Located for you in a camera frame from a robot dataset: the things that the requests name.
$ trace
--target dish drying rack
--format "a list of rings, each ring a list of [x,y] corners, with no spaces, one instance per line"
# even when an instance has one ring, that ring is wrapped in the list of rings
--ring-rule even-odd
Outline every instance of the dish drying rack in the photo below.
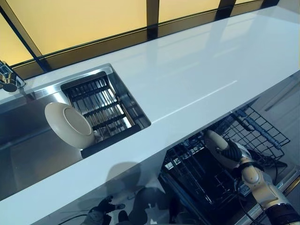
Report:
[[[284,155],[282,146],[290,141],[249,105],[207,129],[244,145],[264,168],[281,163],[278,160]],[[169,149],[162,174],[168,182],[176,182],[177,188],[187,193],[192,202],[201,203],[206,210],[215,210],[235,198],[234,178],[205,148],[207,129]]]
[[[106,76],[66,90],[71,106],[97,131],[98,142],[134,125]]]
[[[150,121],[124,83],[112,72],[101,71],[63,84],[61,90],[72,107],[92,127],[96,144],[81,151],[86,158],[150,126]]]

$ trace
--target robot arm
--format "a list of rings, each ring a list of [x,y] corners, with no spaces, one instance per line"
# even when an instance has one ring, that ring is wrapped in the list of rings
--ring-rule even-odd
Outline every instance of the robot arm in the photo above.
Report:
[[[237,142],[227,142],[210,130],[205,135],[205,144],[223,166],[239,171],[242,180],[250,188],[272,225],[300,225],[299,214],[273,185],[272,178],[254,162],[244,146]]]

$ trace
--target wire rack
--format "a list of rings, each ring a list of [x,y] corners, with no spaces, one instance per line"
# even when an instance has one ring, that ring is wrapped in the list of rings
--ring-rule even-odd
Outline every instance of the wire rack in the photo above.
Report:
[[[284,155],[281,147],[290,141],[249,105],[207,129],[246,146],[263,167],[273,166]],[[169,149],[164,167],[189,195],[213,210],[235,197],[234,179],[205,148],[204,133],[205,130]]]
[[[214,209],[234,198],[233,177],[198,138],[193,136],[168,150],[165,168],[197,201]]]
[[[111,88],[107,76],[65,90],[71,105],[97,133],[97,141],[116,135],[134,125]]]
[[[244,145],[254,160],[264,167],[273,166],[284,155],[282,146],[290,142],[249,105],[234,111],[208,129]]]

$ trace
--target kitchen counter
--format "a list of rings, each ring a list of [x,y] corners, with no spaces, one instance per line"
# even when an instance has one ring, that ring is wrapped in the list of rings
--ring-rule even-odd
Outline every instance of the kitchen counter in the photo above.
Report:
[[[270,7],[27,80],[31,92],[111,63],[152,124],[2,200],[0,223],[29,225],[47,216],[132,166],[111,173],[114,165],[166,150],[298,71],[298,16]],[[0,104],[18,96],[0,90]]]

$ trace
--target faucet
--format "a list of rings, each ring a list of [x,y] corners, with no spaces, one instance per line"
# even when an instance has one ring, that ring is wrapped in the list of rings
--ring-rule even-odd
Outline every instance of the faucet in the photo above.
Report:
[[[7,92],[14,92],[25,84],[26,82],[6,62],[0,60],[0,87]]]

